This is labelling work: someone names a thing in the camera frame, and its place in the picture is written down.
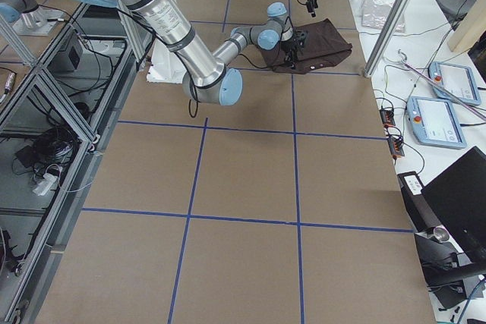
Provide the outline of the dark brown t-shirt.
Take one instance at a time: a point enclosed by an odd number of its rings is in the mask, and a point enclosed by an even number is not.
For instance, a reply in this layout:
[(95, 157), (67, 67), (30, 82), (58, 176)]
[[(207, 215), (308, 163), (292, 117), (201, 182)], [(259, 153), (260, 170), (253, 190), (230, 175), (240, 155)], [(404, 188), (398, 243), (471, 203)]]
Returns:
[(307, 24), (293, 29), (308, 32), (305, 46), (297, 52), (296, 69), (285, 65), (286, 54), (280, 41), (273, 49), (258, 48), (267, 65), (276, 73), (306, 74), (321, 68), (337, 66), (352, 53), (352, 44), (344, 40), (329, 19)]

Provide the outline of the clear plastic bag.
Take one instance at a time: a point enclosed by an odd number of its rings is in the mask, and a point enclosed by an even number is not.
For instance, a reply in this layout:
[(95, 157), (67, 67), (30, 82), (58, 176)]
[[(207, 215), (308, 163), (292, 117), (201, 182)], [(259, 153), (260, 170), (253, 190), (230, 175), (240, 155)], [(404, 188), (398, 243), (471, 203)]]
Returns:
[(361, 5), (361, 25), (381, 30), (390, 15), (392, 7), (392, 2), (364, 0)]

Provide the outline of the near teach pendant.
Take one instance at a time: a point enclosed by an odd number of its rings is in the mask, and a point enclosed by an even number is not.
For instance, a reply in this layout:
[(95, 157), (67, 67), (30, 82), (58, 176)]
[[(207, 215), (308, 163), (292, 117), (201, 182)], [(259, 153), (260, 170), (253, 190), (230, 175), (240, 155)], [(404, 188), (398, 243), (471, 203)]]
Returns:
[(412, 132), (420, 144), (449, 149), (467, 147), (451, 101), (411, 96), (406, 111)]

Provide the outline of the teach pendant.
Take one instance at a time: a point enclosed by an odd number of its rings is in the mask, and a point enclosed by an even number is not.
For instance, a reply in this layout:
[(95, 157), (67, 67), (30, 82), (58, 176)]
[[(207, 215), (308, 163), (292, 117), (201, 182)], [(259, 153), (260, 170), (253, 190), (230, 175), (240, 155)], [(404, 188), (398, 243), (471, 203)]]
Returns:
[(420, 144), (449, 149), (467, 147), (451, 101), (411, 96), (406, 111), (412, 132)]
[(481, 97), (472, 69), (468, 66), (433, 61), (428, 68), (429, 77), (435, 82), (433, 90), (439, 98), (451, 100), (437, 85), (459, 97), (468, 105), (479, 106)]

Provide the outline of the far teach pendant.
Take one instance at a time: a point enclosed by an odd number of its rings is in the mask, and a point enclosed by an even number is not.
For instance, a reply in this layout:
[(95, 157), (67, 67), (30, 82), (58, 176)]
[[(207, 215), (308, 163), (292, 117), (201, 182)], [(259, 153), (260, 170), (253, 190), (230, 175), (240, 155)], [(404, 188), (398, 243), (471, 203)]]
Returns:
[(451, 100), (437, 85), (459, 97), (468, 105), (479, 106), (481, 97), (472, 69), (468, 66), (433, 61), (428, 68), (429, 77), (435, 82), (433, 90), (439, 98)]

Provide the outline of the black box white label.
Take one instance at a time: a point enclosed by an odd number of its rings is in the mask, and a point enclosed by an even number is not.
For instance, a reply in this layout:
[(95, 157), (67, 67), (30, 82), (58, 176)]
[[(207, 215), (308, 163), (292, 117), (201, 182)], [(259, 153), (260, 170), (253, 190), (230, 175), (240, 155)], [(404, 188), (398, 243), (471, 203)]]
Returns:
[(423, 185), (414, 171), (398, 174), (397, 178), (406, 211), (416, 230), (423, 231), (426, 228), (423, 217), (425, 200), (421, 193)]

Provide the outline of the black laptop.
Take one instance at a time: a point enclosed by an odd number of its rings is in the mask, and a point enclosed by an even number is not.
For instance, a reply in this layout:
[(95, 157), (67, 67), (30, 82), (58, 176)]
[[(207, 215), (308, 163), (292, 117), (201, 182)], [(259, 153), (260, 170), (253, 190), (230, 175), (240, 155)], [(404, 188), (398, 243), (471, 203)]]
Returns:
[(485, 259), (485, 153), (472, 147), (422, 189), (442, 225), (473, 262)]

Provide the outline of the metal cup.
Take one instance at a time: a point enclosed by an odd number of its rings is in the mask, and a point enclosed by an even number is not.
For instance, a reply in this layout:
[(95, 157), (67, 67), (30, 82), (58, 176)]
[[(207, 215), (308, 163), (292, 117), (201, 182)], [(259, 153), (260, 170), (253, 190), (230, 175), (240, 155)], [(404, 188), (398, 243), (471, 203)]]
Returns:
[(432, 238), (437, 243), (445, 243), (450, 239), (450, 233), (443, 226), (436, 226), (432, 229)]

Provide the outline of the aluminium frame post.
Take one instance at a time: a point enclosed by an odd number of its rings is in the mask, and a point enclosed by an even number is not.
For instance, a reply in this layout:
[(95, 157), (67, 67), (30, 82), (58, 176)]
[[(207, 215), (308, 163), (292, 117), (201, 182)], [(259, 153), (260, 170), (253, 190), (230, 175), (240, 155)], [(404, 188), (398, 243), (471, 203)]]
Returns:
[(390, 40), (392, 39), (399, 18), (402, 16), (402, 13), (407, 8), (409, 2), (410, 0), (395, 0), (393, 3), (392, 9), (364, 68), (364, 75), (366, 77), (372, 77), (373, 73), (375, 72), (380, 59), (382, 58), (388, 44), (390, 43)]

